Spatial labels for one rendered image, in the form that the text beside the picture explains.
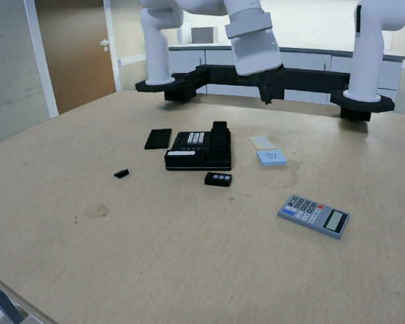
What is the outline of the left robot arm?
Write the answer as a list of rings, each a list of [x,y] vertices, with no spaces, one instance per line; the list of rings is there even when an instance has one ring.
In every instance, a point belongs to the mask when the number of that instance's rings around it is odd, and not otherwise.
[[[405,0],[361,0],[354,9],[354,51],[348,90],[343,95],[362,102],[378,102],[384,53],[383,31],[405,27]]]

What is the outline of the grey pocket calculator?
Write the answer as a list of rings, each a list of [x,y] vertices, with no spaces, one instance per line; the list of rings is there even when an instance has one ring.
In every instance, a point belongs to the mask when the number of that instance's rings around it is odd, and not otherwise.
[[[350,214],[292,194],[277,217],[340,240]]]

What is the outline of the black key fob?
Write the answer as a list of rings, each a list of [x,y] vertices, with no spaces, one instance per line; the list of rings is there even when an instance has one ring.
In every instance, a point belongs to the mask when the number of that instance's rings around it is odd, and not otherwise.
[[[208,172],[205,177],[205,185],[229,187],[232,181],[232,175],[226,173]]]

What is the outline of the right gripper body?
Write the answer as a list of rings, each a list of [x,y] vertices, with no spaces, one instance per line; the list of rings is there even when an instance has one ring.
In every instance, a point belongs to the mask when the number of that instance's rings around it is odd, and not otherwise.
[[[272,29],[231,39],[236,71],[240,76],[276,70],[281,53]]]

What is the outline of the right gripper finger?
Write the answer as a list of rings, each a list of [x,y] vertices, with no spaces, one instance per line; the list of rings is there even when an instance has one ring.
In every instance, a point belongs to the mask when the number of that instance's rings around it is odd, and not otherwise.
[[[261,83],[257,73],[255,74],[251,74],[252,77],[244,77],[244,76],[240,76],[238,75],[238,82],[240,83],[251,83],[253,85],[255,85],[256,87],[258,87],[259,89],[259,94],[261,97],[261,102],[265,101],[265,105],[268,105],[268,100],[267,100],[267,95],[266,95],[266,91],[265,91],[265,87],[263,87],[263,84]]]
[[[285,70],[286,69],[282,63],[275,71],[272,71],[272,72],[271,72],[271,70],[265,71],[265,79],[266,79],[265,91],[266,91],[267,100],[268,100],[269,104],[272,104],[271,100],[274,99],[272,88],[271,88],[271,83],[276,76],[284,73]]]

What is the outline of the black telephone handset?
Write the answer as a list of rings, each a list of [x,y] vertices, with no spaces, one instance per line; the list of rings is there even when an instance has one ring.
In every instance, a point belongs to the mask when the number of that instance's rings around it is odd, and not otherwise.
[[[227,154],[227,122],[214,121],[212,128],[212,137],[210,141],[210,155],[226,155]]]

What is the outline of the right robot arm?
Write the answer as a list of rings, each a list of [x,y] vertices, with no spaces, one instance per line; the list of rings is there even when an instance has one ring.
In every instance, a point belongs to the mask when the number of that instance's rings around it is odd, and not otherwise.
[[[228,40],[273,28],[271,13],[262,9],[260,0],[140,0],[140,2],[145,7],[140,12],[140,21],[144,32],[148,85],[169,84],[175,81],[175,78],[171,77],[175,72],[173,70],[170,72],[168,41],[161,30],[180,28],[184,23],[184,11],[201,16],[228,15],[230,24],[224,25]]]

